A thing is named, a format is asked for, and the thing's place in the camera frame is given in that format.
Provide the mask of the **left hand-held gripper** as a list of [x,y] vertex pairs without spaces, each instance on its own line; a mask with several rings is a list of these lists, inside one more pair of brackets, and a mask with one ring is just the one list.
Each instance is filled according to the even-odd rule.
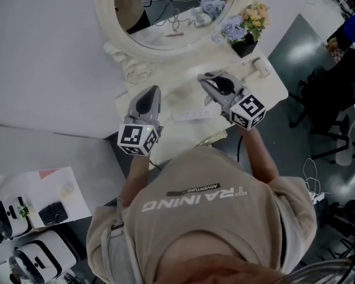
[[[117,145],[126,154],[149,156],[163,127],[159,124],[162,94],[157,85],[143,89],[130,102],[128,115],[118,131]],[[150,118],[149,123],[141,118]]]

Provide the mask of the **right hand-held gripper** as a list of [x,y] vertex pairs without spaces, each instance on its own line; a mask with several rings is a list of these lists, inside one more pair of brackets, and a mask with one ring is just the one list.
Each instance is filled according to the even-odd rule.
[[[208,96],[223,106],[222,113],[229,122],[250,130],[264,119],[266,107],[248,88],[241,88],[240,80],[234,75],[221,72],[213,76],[198,76],[197,80]],[[236,92],[228,102],[228,93]]]

